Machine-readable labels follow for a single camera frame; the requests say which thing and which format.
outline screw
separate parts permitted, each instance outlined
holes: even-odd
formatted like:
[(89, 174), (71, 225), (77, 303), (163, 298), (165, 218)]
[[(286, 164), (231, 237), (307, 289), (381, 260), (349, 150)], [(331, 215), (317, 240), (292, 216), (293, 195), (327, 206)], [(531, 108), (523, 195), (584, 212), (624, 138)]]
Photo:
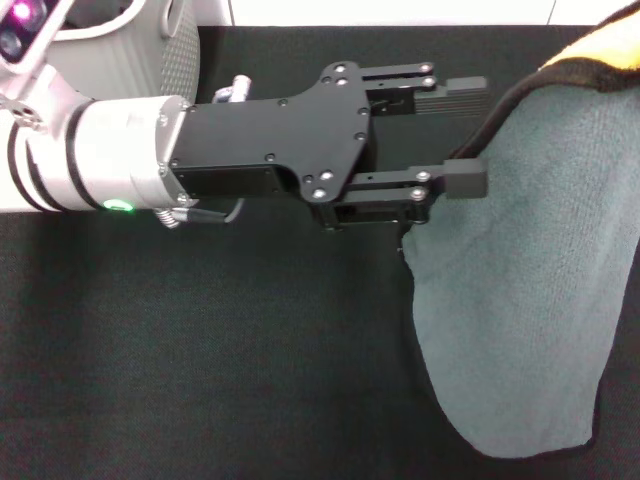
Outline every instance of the screw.
[(429, 175), (429, 172), (418, 172), (418, 174), (416, 175), (416, 178), (418, 179), (419, 182), (426, 182), (429, 180), (429, 178), (431, 178), (431, 175)]
[(420, 201), (424, 200), (425, 198), (427, 198), (427, 191), (422, 187), (414, 188), (411, 191), (411, 198), (413, 200), (415, 200), (416, 202), (420, 202)]

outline gray mesh basket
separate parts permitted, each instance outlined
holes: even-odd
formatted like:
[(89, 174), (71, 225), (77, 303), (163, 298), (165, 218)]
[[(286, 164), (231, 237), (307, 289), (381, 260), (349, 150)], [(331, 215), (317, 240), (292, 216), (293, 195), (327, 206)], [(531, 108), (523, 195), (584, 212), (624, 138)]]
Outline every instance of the gray mesh basket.
[(191, 0), (134, 0), (103, 25), (58, 33), (49, 62), (92, 98), (195, 100), (200, 40)]

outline purple light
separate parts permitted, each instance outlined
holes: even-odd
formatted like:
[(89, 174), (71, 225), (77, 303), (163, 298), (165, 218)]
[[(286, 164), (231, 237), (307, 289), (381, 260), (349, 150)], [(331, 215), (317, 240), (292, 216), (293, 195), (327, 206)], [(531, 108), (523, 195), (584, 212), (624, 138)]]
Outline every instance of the purple light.
[(29, 20), (31, 18), (31, 7), (24, 2), (16, 3), (13, 6), (13, 14), (19, 20)]

